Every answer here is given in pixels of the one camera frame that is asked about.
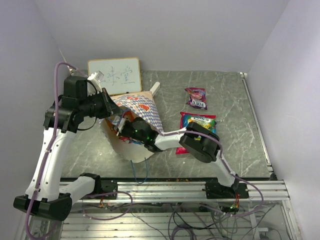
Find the red Skittles bag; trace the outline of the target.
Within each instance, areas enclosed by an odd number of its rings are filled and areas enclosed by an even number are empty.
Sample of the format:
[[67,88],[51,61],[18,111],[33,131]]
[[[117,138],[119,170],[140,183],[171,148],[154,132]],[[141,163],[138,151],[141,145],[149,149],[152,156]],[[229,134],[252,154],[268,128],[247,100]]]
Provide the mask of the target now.
[[125,137],[125,136],[120,136],[119,139],[126,144],[130,144],[132,142],[129,137]]

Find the blue M&M's bag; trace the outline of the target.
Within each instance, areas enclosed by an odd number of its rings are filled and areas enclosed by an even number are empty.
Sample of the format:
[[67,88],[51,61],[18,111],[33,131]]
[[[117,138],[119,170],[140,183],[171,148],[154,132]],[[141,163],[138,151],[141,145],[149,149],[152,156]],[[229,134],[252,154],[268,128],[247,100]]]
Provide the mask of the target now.
[[131,139],[130,142],[133,144],[137,144],[137,145],[143,145],[143,143],[141,141],[135,140],[135,139]]

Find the checkered paper bag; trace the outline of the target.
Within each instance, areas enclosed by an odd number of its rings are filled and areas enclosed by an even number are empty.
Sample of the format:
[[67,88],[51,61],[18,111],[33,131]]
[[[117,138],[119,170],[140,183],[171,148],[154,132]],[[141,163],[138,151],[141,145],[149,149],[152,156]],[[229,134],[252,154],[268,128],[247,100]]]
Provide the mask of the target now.
[[114,95],[111,100],[120,112],[99,121],[100,128],[114,152],[130,162],[134,178],[135,163],[143,162],[158,151],[154,142],[163,131],[154,92],[140,91]]

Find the red chips bag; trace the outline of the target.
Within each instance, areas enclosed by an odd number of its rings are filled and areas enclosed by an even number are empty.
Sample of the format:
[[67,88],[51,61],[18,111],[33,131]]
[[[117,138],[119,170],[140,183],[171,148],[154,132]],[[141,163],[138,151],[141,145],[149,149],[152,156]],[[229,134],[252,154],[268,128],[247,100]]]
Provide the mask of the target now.
[[188,153],[189,153],[188,150],[184,147],[177,147],[175,151],[176,155],[182,155],[182,154],[188,154]]

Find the purple snack bag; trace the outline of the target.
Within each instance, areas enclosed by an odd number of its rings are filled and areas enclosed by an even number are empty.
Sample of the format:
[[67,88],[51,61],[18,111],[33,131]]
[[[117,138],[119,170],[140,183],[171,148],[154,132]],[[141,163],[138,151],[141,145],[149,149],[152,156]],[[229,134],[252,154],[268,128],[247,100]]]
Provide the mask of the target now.
[[189,100],[186,103],[187,105],[201,110],[207,110],[207,98],[206,91],[204,88],[198,87],[187,87],[184,89],[189,96]]

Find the green Fox's candy bag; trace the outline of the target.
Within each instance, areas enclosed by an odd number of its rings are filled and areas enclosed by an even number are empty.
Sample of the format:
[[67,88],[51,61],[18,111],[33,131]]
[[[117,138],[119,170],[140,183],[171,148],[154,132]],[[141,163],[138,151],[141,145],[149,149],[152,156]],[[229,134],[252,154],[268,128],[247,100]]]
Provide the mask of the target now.
[[180,112],[180,115],[180,129],[187,127],[191,122],[195,122],[212,133],[216,133],[216,115],[194,114],[188,112]]

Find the orange yellow snack bag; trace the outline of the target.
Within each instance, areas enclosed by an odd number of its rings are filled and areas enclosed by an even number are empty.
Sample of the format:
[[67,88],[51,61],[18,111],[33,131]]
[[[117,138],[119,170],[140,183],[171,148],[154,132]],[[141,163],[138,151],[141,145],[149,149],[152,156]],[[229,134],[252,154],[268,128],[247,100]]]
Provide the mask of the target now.
[[122,117],[129,122],[132,122],[135,119],[130,110],[125,111]]

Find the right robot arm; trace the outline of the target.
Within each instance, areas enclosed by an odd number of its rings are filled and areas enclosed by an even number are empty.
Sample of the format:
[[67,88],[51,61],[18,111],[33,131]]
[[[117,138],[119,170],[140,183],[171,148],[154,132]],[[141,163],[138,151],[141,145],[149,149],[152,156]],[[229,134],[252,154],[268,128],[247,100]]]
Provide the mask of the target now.
[[117,135],[141,142],[152,153],[183,147],[198,161],[213,164],[218,191],[224,197],[231,198],[238,192],[238,175],[223,155],[220,138],[194,121],[176,131],[157,132],[139,117],[132,122],[120,124]]

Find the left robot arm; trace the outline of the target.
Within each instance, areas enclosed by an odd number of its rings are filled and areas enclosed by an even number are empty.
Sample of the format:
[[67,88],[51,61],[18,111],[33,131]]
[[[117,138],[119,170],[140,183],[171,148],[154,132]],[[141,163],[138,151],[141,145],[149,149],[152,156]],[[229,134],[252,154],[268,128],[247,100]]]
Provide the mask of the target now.
[[75,181],[60,187],[65,154],[85,117],[105,119],[120,113],[121,109],[95,77],[67,77],[63,94],[55,98],[44,115],[38,163],[25,194],[14,199],[14,208],[62,222],[78,200],[86,195],[98,198],[102,183],[97,174],[82,173]]

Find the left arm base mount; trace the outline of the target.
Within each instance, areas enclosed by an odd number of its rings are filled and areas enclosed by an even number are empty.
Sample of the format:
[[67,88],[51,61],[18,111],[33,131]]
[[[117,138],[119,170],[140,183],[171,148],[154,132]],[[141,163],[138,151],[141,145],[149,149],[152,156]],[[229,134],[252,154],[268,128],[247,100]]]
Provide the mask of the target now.
[[118,195],[116,193],[117,191],[118,191],[117,182],[110,179],[99,178],[94,182],[93,192],[85,195],[82,199],[93,199],[94,198],[93,195],[100,195],[100,196],[96,196],[95,198],[103,197],[104,199],[107,199],[107,200],[115,200]]

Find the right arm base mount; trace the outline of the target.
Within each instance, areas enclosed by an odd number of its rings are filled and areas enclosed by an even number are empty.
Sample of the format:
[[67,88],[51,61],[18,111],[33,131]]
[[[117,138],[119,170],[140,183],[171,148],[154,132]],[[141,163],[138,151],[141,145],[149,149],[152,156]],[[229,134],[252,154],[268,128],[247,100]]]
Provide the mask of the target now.
[[235,179],[232,186],[223,186],[217,180],[205,183],[203,191],[206,193],[207,199],[248,199],[249,192],[246,183],[241,183]]

